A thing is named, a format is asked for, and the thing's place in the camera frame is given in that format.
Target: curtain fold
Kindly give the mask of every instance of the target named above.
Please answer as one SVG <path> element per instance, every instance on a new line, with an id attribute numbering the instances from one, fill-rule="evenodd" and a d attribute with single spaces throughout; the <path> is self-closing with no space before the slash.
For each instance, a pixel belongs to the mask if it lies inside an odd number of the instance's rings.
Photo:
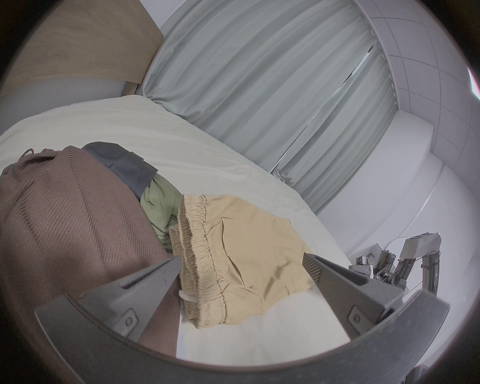
<path id="1" fill-rule="evenodd" d="M 318 211 L 396 110 L 360 12 L 346 0 L 198 0 L 178 20 L 141 93 L 276 168 Z"/>

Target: white bed sheet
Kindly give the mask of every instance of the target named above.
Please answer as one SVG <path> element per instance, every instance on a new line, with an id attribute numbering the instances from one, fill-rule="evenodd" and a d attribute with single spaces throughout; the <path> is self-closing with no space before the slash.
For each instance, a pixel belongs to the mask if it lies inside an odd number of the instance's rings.
<path id="1" fill-rule="evenodd" d="M 0 168 L 28 148 L 115 142 L 143 157 L 182 193 L 231 194 L 290 219 L 312 252 L 350 265 L 332 236 L 290 187 L 180 117 L 141 96 L 56 108 L 27 118 L 0 136 Z M 349 338 L 316 287 L 291 295 L 240 325 L 197 330 L 180 324 L 179 356 L 215 365 L 267 365 L 303 359 Z"/>

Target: navy blue cloth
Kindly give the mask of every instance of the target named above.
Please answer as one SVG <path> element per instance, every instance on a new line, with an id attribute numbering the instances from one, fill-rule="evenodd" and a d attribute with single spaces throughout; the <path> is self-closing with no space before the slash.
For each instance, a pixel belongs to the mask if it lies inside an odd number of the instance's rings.
<path id="1" fill-rule="evenodd" d="M 115 173 L 132 190 L 138 201 L 158 172 L 140 156 L 115 143 L 94 142 L 82 149 Z"/>

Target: drawstring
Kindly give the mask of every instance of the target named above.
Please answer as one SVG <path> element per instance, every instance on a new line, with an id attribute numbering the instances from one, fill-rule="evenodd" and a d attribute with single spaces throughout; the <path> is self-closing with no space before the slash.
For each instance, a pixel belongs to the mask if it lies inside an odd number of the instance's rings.
<path id="1" fill-rule="evenodd" d="M 21 159 L 23 156 L 25 156 L 28 152 L 32 152 L 32 155 L 35 154 L 35 152 L 33 151 L 33 148 L 27 149 L 27 150 L 24 152 L 24 154 L 20 156 L 20 159 Z"/>

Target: bright window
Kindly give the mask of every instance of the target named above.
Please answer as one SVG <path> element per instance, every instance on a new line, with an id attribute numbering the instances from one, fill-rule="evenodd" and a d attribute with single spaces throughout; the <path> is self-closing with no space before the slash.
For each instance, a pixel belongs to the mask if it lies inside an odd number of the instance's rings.
<path id="1" fill-rule="evenodd" d="M 478 99 L 480 99 L 480 88 L 479 85 L 477 84 L 477 81 L 475 80 L 475 77 L 473 77 L 472 71 L 469 69 L 468 73 L 470 75 L 470 82 L 472 83 L 472 91 L 475 94 Z"/>

